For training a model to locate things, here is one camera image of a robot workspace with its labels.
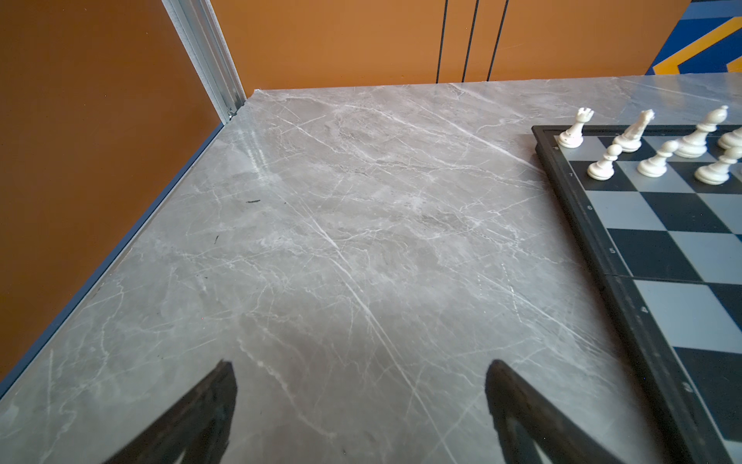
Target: chessboard border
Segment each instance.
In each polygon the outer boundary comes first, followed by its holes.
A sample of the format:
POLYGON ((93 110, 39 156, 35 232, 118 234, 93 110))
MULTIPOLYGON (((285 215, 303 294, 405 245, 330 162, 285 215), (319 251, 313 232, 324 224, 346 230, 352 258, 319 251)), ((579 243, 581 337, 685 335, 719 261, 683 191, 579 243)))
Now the chessboard border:
MULTIPOLYGON (((554 136, 568 125, 535 125, 536 154, 567 216, 588 268, 598 284, 608 314, 626 346, 638 374, 639 383, 649 396, 658 426, 674 460, 679 463, 732 464, 724 444, 698 395, 690 387, 672 347, 657 322, 646 310, 630 272, 613 241, 597 217, 580 180, 559 150, 554 136)), ((615 137, 627 125, 585 126, 586 137, 615 137)), ((720 125, 718 133, 735 129, 720 125)), ((682 137, 695 130, 693 125, 650 125, 645 136, 682 137)))

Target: marble countertop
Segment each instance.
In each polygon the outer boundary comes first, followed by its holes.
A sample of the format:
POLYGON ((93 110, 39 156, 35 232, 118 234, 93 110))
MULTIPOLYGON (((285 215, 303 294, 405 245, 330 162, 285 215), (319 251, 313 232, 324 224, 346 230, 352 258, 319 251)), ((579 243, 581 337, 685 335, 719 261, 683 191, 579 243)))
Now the marble countertop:
POLYGON ((732 73, 257 91, 0 401, 1 454, 100 462, 228 359, 223 463, 501 463, 499 358, 665 462, 531 126, 741 102, 732 73))

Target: blue edge strip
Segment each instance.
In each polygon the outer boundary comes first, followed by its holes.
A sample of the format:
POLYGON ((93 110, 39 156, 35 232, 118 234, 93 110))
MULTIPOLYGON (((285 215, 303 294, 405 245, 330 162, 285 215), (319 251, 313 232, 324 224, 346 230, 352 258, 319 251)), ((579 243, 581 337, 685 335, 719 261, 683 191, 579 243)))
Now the blue edge strip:
POLYGON ((95 269, 95 272, 93 272, 93 275, 91 275, 87 279, 85 285, 83 285, 80 290, 77 290, 77 293, 75 293, 70 302, 67 303, 62 312, 54 318, 51 324, 49 324, 46 330, 44 330, 42 335, 31 345, 31 348, 26 352, 26 354, 23 355, 21 360, 18 361, 18 364, 16 364, 16 366, 5 376, 5 378, 2 379, 2 381, 0 382, 0 399, 7 393, 13 383, 21 376, 23 371, 26 370, 26 367, 28 367, 33 359, 36 358, 36 355, 39 354, 39 351, 42 350, 44 345, 46 345, 47 342, 51 339, 52 335, 54 335, 54 333, 62 326, 62 322, 64 322, 65 319, 67 319, 67 317, 72 314, 79 302, 82 301, 85 295, 87 295, 91 288, 93 288, 93 285, 95 285, 98 279, 101 278, 103 273, 108 269, 111 263, 114 262, 121 251, 126 248, 126 246, 129 244, 129 241, 135 236, 135 234, 144 225, 147 219, 149 219, 149 217, 152 215, 154 210, 157 209, 160 203, 165 200, 165 197, 168 196, 168 193, 170 193, 173 187, 175 187, 175 184, 177 184, 180 178, 183 177, 183 175, 188 171, 188 168, 190 168, 191 165, 196 162, 198 157, 201 156, 203 151, 206 149, 206 146, 211 143, 211 141, 214 139, 214 137, 217 136, 217 134, 219 134, 219 131, 221 131, 223 127, 223 124, 219 124, 218 127, 214 129, 211 135, 209 135, 209 138, 207 138, 204 143, 201 144, 198 150, 196 150, 196 153, 188 160, 185 166, 180 168, 180 170, 175 175, 173 180, 170 181, 168 186, 166 186, 165 189, 159 195, 157 195, 157 198, 154 202, 152 202, 149 208, 147 208, 147 211, 144 213, 144 215, 142 215, 142 217, 139 218, 134 226, 129 229, 129 232, 124 235, 124 238, 116 245, 116 248, 114 248, 114 250, 108 256, 106 256, 105 260, 100 264, 100 266, 95 269))

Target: white pawn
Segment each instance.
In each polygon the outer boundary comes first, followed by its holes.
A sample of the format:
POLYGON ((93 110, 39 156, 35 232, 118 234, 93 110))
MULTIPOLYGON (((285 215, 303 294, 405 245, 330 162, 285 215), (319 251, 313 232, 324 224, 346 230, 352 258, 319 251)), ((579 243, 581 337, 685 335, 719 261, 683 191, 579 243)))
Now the white pawn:
POLYGON ((733 146, 742 146, 742 127, 722 135, 716 144, 725 150, 729 150, 733 146))
POLYGON ((706 119, 699 125, 693 134, 686 135, 680 139, 680 147, 675 154, 683 158, 698 158, 706 153, 706 136, 716 130, 716 125, 726 119, 726 110, 729 106, 722 106, 706 115, 706 119))
POLYGON ((742 147, 735 146, 726 150, 714 164, 707 164, 696 169, 695 177, 710 186, 717 186, 729 180, 729 168, 742 157, 742 147))
POLYGON ((556 140, 561 146, 565 148, 577 148, 582 145, 582 127, 588 122, 595 114, 590 108, 580 108, 577 110, 577 116, 574 118, 575 123, 566 131, 559 134, 559 138, 556 140))
POLYGON ((642 145, 644 129, 654 119, 654 111, 646 110, 639 114, 639 119, 630 125, 623 134, 613 139, 613 143, 621 146, 626 153, 634 153, 642 145))
POLYGON ((667 172, 667 159, 677 150, 680 144, 677 140, 664 142, 657 154, 648 160, 641 160, 637 165, 637 171, 647 177, 659 177, 667 172))
POLYGON ((621 145, 614 143, 609 146, 603 154, 603 159, 592 163, 588 167, 588 176, 595 180, 608 180, 613 176, 613 162, 618 159, 623 149, 621 145))

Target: orange wall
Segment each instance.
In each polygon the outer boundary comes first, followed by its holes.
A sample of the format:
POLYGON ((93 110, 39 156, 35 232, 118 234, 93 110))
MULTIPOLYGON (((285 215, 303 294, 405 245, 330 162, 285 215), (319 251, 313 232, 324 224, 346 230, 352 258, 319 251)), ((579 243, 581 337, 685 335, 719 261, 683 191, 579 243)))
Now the orange wall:
POLYGON ((159 1, 0 18, 1 378, 220 121, 159 1))
MULTIPOLYGON (((492 80, 644 74, 690 0, 511 0, 492 80)), ((211 0, 245 89, 435 82, 445 0, 211 0)), ((448 0, 440 82, 461 82, 476 0, 448 0)), ((505 0, 479 0, 466 80, 505 0)))

